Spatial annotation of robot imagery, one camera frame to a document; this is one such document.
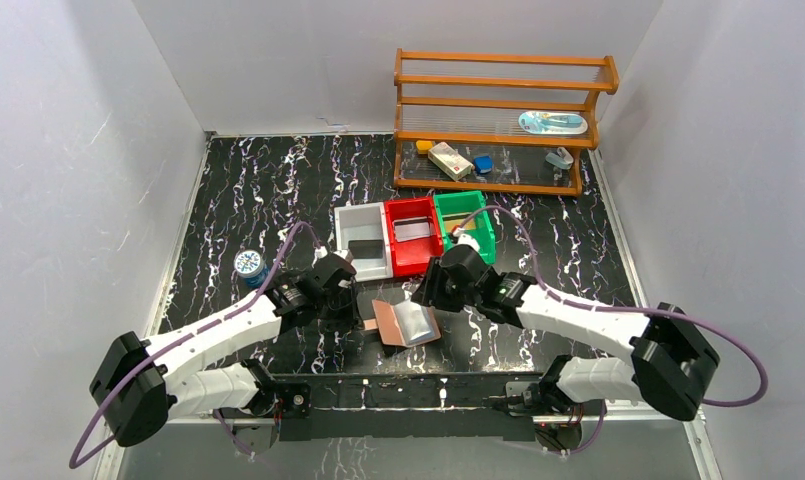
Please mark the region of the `brown leather card holder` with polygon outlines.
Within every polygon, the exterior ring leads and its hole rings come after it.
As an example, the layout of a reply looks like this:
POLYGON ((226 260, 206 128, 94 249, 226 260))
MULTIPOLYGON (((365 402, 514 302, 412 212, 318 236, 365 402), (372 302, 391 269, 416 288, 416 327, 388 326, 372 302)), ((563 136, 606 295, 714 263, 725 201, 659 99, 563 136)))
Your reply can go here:
POLYGON ((363 321, 365 333, 377 333, 385 346, 411 348, 441 338, 432 307, 412 300, 397 304, 373 300, 374 316, 363 321))

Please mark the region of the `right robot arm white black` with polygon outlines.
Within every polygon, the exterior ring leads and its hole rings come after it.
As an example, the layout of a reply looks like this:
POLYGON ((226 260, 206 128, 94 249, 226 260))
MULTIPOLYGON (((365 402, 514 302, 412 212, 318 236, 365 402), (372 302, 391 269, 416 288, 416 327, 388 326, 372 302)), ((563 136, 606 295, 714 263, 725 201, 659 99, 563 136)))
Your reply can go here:
POLYGON ((554 333, 604 352, 596 359, 560 355, 537 383, 508 388, 496 406, 513 416, 565 414, 588 401, 622 400, 691 421, 719 366, 716 350, 675 311, 629 313, 551 295, 531 276, 497 272, 468 245, 432 258, 412 300, 447 312, 470 307, 493 323, 554 333))

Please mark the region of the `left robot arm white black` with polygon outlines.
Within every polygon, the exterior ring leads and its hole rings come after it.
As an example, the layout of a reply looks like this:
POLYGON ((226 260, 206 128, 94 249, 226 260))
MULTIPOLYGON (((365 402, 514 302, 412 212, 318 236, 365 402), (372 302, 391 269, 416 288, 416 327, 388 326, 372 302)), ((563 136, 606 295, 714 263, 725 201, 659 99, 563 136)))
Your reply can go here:
POLYGON ((308 271, 276 274, 266 288, 179 330, 117 337, 89 387, 100 418, 116 443, 129 447, 171 419, 223 408, 268 414, 282 396, 258 362, 214 363, 317 320, 353 327, 355 276, 351 253, 336 251, 308 271))

